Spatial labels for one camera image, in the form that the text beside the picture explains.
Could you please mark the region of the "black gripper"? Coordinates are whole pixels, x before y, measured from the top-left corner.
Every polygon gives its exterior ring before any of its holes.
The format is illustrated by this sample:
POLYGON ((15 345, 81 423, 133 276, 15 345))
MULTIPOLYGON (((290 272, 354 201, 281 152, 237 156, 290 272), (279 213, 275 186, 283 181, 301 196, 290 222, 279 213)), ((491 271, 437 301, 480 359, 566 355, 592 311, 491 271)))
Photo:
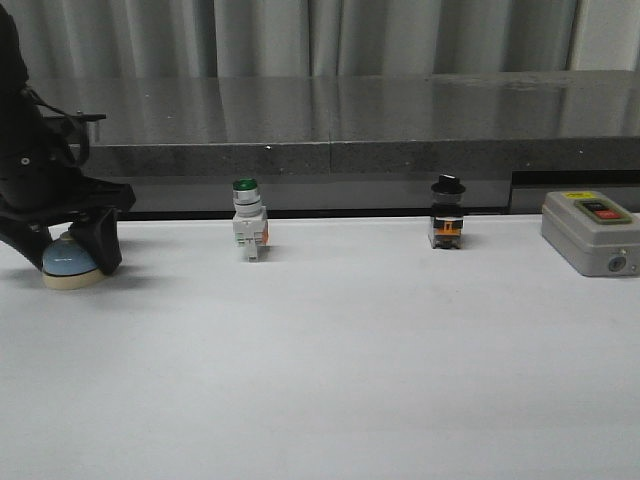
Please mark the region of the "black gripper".
POLYGON ((1 219, 1 241, 41 271, 53 240, 46 226, 26 222, 74 221, 73 239, 111 275, 122 261, 117 213, 129 211, 136 196, 129 184, 88 177, 82 166, 66 167, 55 158, 44 117, 80 113, 53 107, 32 89, 1 96, 1 215, 7 217, 1 219))

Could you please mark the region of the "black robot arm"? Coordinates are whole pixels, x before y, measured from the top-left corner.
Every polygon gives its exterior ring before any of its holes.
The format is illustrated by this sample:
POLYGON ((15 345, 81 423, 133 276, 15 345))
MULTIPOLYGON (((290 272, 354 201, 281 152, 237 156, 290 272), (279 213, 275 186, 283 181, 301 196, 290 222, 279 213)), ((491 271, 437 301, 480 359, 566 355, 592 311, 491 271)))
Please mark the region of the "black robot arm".
POLYGON ((117 217, 136 201, 128 184, 86 176, 87 126, 100 114, 68 114, 52 108, 28 84, 13 17, 1 13, 1 240, 38 270, 53 244, 52 225, 68 223, 70 234, 112 274, 122 261, 117 217))

